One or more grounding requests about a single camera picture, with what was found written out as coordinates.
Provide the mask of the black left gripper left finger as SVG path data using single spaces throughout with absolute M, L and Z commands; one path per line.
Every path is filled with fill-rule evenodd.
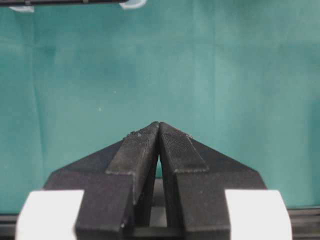
M 53 171 L 45 190 L 83 190 L 75 223 L 79 240 L 120 240 L 126 226 L 150 223 L 160 124 Z

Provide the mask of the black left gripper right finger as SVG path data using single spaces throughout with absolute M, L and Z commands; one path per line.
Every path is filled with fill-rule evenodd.
M 264 190 L 259 172 L 165 122 L 158 139 L 168 227 L 186 240 L 229 240 L 225 190 Z

